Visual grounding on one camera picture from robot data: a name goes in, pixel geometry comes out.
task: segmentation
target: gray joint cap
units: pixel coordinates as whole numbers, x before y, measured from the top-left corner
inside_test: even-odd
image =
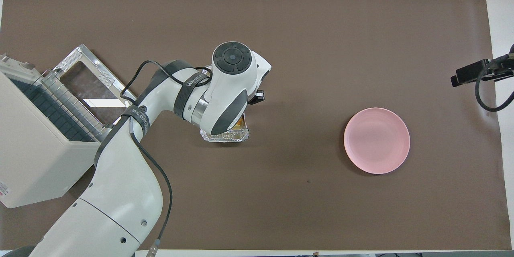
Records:
[[[239,42],[226,42],[214,51],[214,64],[226,74],[245,72],[252,62],[250,49]]]

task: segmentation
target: cable connector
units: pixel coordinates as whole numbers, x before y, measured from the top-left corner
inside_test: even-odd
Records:
[[[150,249],[148,250],[147,257],[155,257],[157,254],[157,250],[159,250],[159,244],[160,240],[156,239],[154,244],[150,246]]]

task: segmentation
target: label sticker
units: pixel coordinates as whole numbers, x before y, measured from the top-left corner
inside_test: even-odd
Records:
[[[9,187],[0,181],[0,197],[3,197],[9,193]]]

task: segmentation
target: pink plate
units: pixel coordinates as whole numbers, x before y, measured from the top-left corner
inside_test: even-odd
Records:
[[[389,173],[404,162],[411,138],[394,112],[372,107],[355,114],[345,129],[345,150],[352,162],[368,173]]]

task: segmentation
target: black clamp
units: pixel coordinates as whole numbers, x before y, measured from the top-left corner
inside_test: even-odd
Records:
[[[137,105],[131,105],[123,111],[122,116],[132,116],[138,123],[141,125],[141,129],[143,130],[143,136],[148,133],[150,128],[150,120],[145,114],[146,107],[138,107]]]

